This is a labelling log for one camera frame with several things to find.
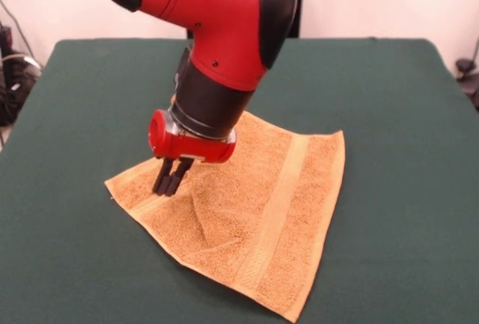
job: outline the red robot arm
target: red robot arm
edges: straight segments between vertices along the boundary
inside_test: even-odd
[[[193,33],[194,43],[180,62],[176,99],[169,110],[155,112],[150,124],[153,153],[166,159],[228,160],[234,126],[275,63],[297,0],[112,1]],[[155,142],[154,133],[189,137],[173,138],[166,146]]]

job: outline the orange towel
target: orange towel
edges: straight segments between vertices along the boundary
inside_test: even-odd
[[[229,162],[196,163],[172,198],[151,193],[157,159],[106,186],[180,264],[295,323],[338,199],[344,136],[300,135],[248,112],[237,134]]]

